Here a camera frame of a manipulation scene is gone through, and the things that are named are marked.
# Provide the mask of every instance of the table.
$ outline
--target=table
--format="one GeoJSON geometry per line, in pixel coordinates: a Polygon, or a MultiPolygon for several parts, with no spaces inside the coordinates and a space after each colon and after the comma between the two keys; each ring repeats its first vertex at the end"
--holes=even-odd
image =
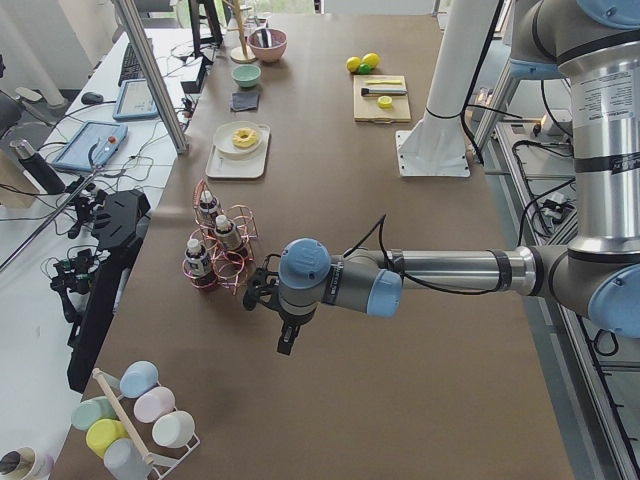
{"type": "MultiPolygon", "coordinates": [[[[158,64],[162,73],[173,72],[167,77],[167,86],[174,105],[179,106],[183,93],[177,77],[180,71],[176,69],[181,62],[169,55],[176,45],[188,47],[187,44],[191,42],[191,30],[150,29],[147,33],[153,39],[154,52],[159,57],[158,64]]],[[[87,91],[99,92],[105,100],[115,100],[118,93],[117,79],[127,42],[126,35],[118,40],[77,99],[69,106],[69,112],[83,107],[80,97],[87,91]]],[[[105,104],[83,110],[73,116],[82,121],[113,121],[112,112],[113,104],[105,104]]],[[[129,155],[135,154],[152,134],[154,138],[163,137],[166,131],[164,126],[157,122],[158,119],[129,122],[126,142],[105,168],[119,170],[129,155]]],[[[62,141],[64,137],[71,138],[80,125],[82,123],[79,121],[65,119],[60,122],[58,130],[52,132],[47,142],[62,141]]],[[[54,158],[55,148],[59,146],[44,148],[43,156],[54,158]]],[[[123,178],[119,188],[127,190],[136,185],[144,185],[152,208],[155,208],[169,177],[176,151],[171,140],[164,137],[146,148],[143,154],[154,159],[153,167],[148,169],[149,161],[141,161],[142,166],[129,170],[132,178],[123,178]]],[[[76,178],[64,174],[61,174],[61,177],[67,184],[76,178]]],[[[115,180],[102,179],[97,183],[99,187],[111,193],[108,185],[114,182],[115,180]]],[[[45,201],[53,204],[58,199],[46,197],[45,201]]],[[[40,217],[50,212],[49,207],[36,201],[29,209],[0,207],[0,218],[40,217]]],[[[39,223],[0,222],[0,259],[4,261],[39,223]]],[[[57,223],[60,232],[65,232],[73,221],[61,215],[57,223]]],[[[3,453],[0,455],[29,445],[56,457],[62,448],[69,429],[71,412],[79,403],[80,395],[69,389],[66,378],[71,353],[67,346],[70,326],[63,317],[60,299],[49,289],[49,279],[41,272],[40,266],[48,257],[66,257],[69,247],[96,243],[86,229],[82,230],[75,241],[71,241],[66,236],[57,236],[54,226],[51,225],[0,275],[0,305],[4,319],[0,362],[5,365],[0,374],[0,383],[3,385],[3,408],[0,411],[0,424],[3,425],[0,451],[3,453]]],[[[78,295],[71,294],[71,298],[76,305],[79,304],[78,295]]]]}
{"type": "MultiPolygon", "coordinates": [[[[223,206],[252,207],[259,259],[304,236],[344,251],[382,213],[389,248],[505,247],[481,168],[466,180],[400,178],[398,126],[352,118],[344,62],[367,51],[381,73],[405,75],[414,123],[422,116],[440,42],[432,17],[270,23],[289,43],[261,65],[258,112],[229,112],[234,64],[218,56],[98,359],[116,375],[154,362],[193,414],[202,444],[172,478],[573,478],[516,295],[405,291],[393,319],[321,306],[285,357],[277,315],[181,275],[193,187],[216,128],[235,119],[270,125],[266,173],[209,184],[223,206]]],[[[92,383],[86,395],[97,392],[92,383]]],[[[87,477],[110,478],[71,431],[53,478],[87,477]]]]}

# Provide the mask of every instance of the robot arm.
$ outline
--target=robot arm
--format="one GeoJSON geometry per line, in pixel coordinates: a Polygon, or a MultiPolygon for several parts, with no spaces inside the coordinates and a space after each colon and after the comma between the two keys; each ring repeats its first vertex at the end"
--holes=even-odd
{"type": "MultiPolygon", "coordinates": [[[[456,0],[453,26],[460,23],[453,14],[465,13],[463,4],[472,9],[479,2],[456,0]]],[[[441,56],[452,54],[455,30],[447,29],[441,56]]],[[[315,240],[301,239],[285,248],[278,272],[269,271],[268,261],[257,269],[245,307],[252,310],[261,303],[279,312],[284,325],[278,351],[285,354],[318,303],[388,317],[402,289],[419,286],[458,294],[514,290],[546,297],[600,328],[640,338],[639,51],[640,0],[516,1],[512,73],[537,79],[561,73],[571,80],[578,234],[568,246],[358,250],[345,258],[331,256],[315,240]]],[[[434,79],[444,75],[441,65],[447,64],[438,59],[434,79]]],[[[434,122],[451,121],[429,120],[430,130],[434,122]]]]}

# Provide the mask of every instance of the blue tablet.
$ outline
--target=blue tablet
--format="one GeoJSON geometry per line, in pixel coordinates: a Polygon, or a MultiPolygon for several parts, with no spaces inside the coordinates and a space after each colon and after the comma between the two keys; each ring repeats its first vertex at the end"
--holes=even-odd
{"type": "Polygon", "coordinates": [[[119,122],[143,120],[158,116],[158,107],[144,78],[125,80],[113,110],[113,119],[119,122]]]}
{"type": "Polygon", "coordinates": [[[90,172],[93,166],[102,166],[109,161],[127,137],[127,131],[128,127],[121,123],[85,122],[51,166],[56,170],[90,172]]]}

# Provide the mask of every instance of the white desk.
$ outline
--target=white desk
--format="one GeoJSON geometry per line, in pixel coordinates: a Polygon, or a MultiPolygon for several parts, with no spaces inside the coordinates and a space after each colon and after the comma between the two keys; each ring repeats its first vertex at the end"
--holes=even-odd
{"type": "MultiPolygon", "coordinates": [[[[180,107],[184,96],[180,87],[181,61],[170,57],[175,46],[189,48],[190,30],[147,30],[153,40],[153,48],[158,65],[167,77],[167,87],[174,106],[180,107]]],[[[72,112],[83,105],[80,97],[84,92],[97,92],[105,100],[115,100],[119,87],[117,79],[120,73],[122,56],[127,46],[126,35],[114,45],[95,74],[89,79],[78,98],[69,107],[72,112]]],[[[113,121],[113,104],[88,108],[74,117],[81,120],[113,121]]],[[[159,118],[154,120],[128,122],[129,133],[125,143],[111,159],[107,169],[122,166],[130,155],[152,136],[162,137],[166,130],[159,118]]],[[[64,135],[70,138],[81,123],[66,118],[47,142],[63,141],[64,135]]],[[[54,146],[42,150],[43,156],[55,150],[54,146]]],[[[176,151],[168,136],[154,142],[142,155],[154,159],[149,170],[146,166],[127,171],[134,180],[123,178],[119,189],[127,190],[142,185],[151,203],[152,209],[158,205],[162,187],[166,184],[176,151]]],[[[142,165],[149,165],[147,160],[142,165]]],[[[74,176],[62,175],[65,183],[74,176]]],[[[104,179],[113,184],[113,179],[104,179]]],[[[44,197],[48,203],[54,203],[60,197],[44,197]]],[[[50,208],[36,201],[28,209],[7,209],[0,206],[0,218],[41,217],[51,212],[50,208]]],[[[65,232],[73,221],[60,215],[58,228],[65,232]]],[[[40,224],[39,221],[0,222],[0,259],[7,258],[27,236],[40,224]]],[[[37,451],[58,456],[69,429],[71,412],[80,401],[80,394],[69,389],[66,377],[71,349],[67,347],[70,325],[62,314],[58,294],[49,288],[49,279],[40,270],[42,261],[48,257],[59,259],[67,256],[67,250],[73,245],[95,245],[97,241],[83,228],[80,236],[69,240],[66,235],[55,234],[54,225],[50,225],[2,274],[0,274],[0,306],[2,308],[2,326],[0,327],[0,455],[22,446],[31,446],[37,451]]],[[[72,302],[78,304],[79,296],[70,295],[72,302]]]]}

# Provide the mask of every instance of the brown table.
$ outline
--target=brown table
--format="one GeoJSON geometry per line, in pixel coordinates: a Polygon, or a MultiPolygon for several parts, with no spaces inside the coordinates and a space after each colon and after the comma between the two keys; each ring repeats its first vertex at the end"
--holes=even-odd
{"type": "MultiPolygon", "coordinates": [[[[210,186],[223,205],[252,207],[260,261],[304,236],[342,252],[382,213],[389,248],[506,247],[481,168],[468,180],[400,178],[398,126],[352,118],[344,63],[368,51],[381,55],[380,73],[406,76],[413,123],[422,116],[440,43],[435,19],[271,23],[289,45],[279,63],[261,65],[257,113],[229,112],[235,65],[224,51],[216,60],[191,150],[176,161],[98,360],[116,375],[154,362],[195,417],[202,445],[172,478],[573,478],[515,294],[406,291],[392,319],[321,306],[285,357],[275,313],[245,312],[241,295],[203,294],[182,276],[193,187],[215,129],[235,119],[271,126],[266,173],[210,186]]],[[[87,395],[96,393],[92,382],[87,395]]],[[[54,478],[111,477],[71,430],[54,478]]]]}

